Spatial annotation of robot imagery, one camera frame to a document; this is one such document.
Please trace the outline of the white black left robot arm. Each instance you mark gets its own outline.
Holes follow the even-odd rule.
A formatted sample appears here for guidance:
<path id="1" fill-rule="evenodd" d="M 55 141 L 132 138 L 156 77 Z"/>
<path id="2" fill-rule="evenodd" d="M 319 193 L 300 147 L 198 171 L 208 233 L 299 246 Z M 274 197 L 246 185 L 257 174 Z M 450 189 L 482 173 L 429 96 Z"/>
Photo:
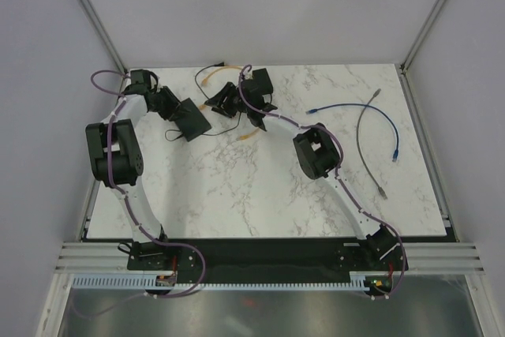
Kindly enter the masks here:
<path id="1" fill-rule="evenodd" d="M 88 155 L 94 178 L 122 205 L 133 240 L 152 242 L 145 260 L 155 269 L 164 269 L 170 265 L 173 251 L 144 190 L 144 159 L 135 126 L 149 112 L 165 121 L 177 120 L 184 114 L 183 106 L 170 89 L 159 86 L 159 78 L 150 70 L 135 69 L 122 78 L 130 80 L 124 91 L 107 91 L 118 97 L 112 111 L 101 122 L 85 128 Z"/>

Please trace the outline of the black power adapter box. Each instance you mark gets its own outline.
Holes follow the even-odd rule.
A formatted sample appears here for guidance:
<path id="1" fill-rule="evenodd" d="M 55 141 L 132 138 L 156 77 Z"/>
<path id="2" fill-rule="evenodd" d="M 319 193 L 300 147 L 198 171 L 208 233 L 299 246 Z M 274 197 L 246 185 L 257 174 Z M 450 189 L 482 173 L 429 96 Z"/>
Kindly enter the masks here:
<path id="1" fill-rule="evenodd" d="M 256 90 L 261 95 L 271 95 L 273 93 L 273 84 L 266 68 L 253 70 L 252 79 L 256 85 Z"/>

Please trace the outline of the black network switch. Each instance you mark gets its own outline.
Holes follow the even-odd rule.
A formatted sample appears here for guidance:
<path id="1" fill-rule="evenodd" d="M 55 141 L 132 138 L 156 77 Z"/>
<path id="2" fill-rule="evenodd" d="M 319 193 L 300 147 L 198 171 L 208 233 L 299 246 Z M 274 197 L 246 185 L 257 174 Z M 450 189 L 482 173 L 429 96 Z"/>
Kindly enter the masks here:
<path id="1" fill-rule="evenodd" d="M 181 101 L 181 106 L 175 114 L 174 123 L 187 142 L 191 142 L 211 130 L 211 124 L 190 98 Z"/>

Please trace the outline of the yellow ethernet cable short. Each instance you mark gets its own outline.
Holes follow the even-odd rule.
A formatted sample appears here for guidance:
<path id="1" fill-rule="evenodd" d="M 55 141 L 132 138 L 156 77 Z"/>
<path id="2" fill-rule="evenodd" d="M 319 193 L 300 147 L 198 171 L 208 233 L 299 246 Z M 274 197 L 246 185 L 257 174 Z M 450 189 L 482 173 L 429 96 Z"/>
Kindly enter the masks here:
<path id="1" fill-rule="evenodd" d="M 228 70 L 228 69 L 236 69 L 236 70 L 241 70 L 241 66 L 229 66 L 229 65 L 224 65 L 217 67 L 216 69 L 212 70 L 200 83 L 202 86 L 207 86 L 208 81 L 217 73 L 223 71 L 223 70 Z"/>

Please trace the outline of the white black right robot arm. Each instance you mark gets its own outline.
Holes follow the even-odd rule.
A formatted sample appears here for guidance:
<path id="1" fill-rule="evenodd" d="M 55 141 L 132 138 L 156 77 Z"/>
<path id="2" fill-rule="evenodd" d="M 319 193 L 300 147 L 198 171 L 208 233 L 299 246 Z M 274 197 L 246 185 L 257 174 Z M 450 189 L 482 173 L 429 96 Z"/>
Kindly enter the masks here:
<path id="1" fill-rule="evenodd" d="M 302 125 L 283 115 L 277 106 L 266 100 L 272 94 L 273 84 L 266 69 L 253 70 L 247 65 L 241 69 L 236 84 L 226 83 L 204 104 L 228 118 L 245 114 L 254 127 L 264 132 L 277 129 L 290 136 L 304 175 L 326 186 L 349 220 L 361 247 L 364 266 L 381 268 L 396 248 L 398 234 L 372 215 L 343 175 L 343 149 L 336 136 L 322 123 Z"/>

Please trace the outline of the yellow ethernet cable long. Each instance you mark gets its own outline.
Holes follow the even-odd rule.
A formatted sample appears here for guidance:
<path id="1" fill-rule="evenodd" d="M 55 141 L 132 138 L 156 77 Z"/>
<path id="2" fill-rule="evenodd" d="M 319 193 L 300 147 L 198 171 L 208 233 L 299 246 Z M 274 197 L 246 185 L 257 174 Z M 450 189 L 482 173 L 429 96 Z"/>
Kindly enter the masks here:
<path id="1" fill-rule="evenodd" d="M 204 104 L 201 104 L 201 105 L 198 106 L 198 109 L 199 110 L 204 110 L 207 107 L 208 106 L 206 106 Z M 255 128 L 252 132 L 239 136 L 237 138 L 237 141 L 243 141 L 243 140 L 247 140 L 247 139 L 249 139 L 251 137 L 254 137 L 259 131 L 260 131 L 260 128 Z"/>

